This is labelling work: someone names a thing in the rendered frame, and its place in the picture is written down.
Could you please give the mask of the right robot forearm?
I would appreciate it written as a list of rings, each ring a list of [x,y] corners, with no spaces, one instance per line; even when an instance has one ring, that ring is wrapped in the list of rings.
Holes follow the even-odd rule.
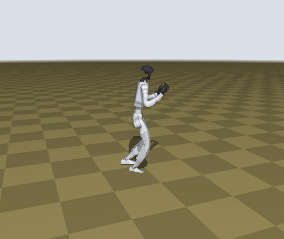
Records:
[[[157,103],[157,101],[160,101],[160,99],[162,98],[163,94],[160,93],[159,95],[157,95],[155,98],[151,99],[150,101],[146,102],[146,106],[150,107],[150,106],[154,106],[155,103]]]

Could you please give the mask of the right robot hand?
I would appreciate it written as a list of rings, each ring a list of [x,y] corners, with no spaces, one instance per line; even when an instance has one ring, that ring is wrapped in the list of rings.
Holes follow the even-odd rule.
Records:
[[[166,93],[168,89],[169,87],[166,83],[164,83],[164,86],[162,86],[162,83],[161,83],[161,91],[157,95],[159,95],[160,93],[164,95],[164,93]]]

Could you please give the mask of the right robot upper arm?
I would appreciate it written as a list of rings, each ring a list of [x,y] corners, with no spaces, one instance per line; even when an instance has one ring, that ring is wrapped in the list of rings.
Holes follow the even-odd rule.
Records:
[[[143,105],[144,107],[149,108],[146,106],[146,102],[148,102],[148,85],[147,84],[141,84],[141,92],[142,92]]]

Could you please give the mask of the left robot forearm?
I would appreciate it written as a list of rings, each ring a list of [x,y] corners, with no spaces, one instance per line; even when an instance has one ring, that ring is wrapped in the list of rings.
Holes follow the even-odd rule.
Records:
[[[148,96],[148,101],[149,101],[150,99],[155,98],[156,96],[157,96],[157,93],[150,94],[150,95]]]

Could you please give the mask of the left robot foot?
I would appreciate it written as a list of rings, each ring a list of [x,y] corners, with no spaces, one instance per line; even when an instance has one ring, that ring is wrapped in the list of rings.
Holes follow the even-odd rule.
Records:
[[[126,159],[122,159],[121,161],[120,161],[120,164],[134,164],[135,163],[135,161],[133,161],[133,160],[127,160],[127,161],[125,161]]]

